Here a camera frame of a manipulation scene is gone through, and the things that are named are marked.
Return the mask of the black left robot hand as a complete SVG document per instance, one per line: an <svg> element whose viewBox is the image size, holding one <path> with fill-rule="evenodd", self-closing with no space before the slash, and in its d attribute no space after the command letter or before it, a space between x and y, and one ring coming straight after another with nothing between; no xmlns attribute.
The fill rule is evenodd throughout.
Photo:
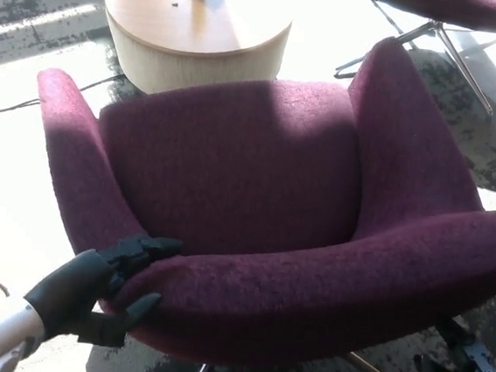
<svg viewBox="0 0 496 372"><path fill-rule="evenodd" d="M89 249L61 265L25 294L43 321L45 339L75 334L78 341L122 347L127 332L161 300L147 293L117 314L96 313L99 300L113 298L137 272L176 256L180 240L147 234L124 238L105 249Z"/></svg>

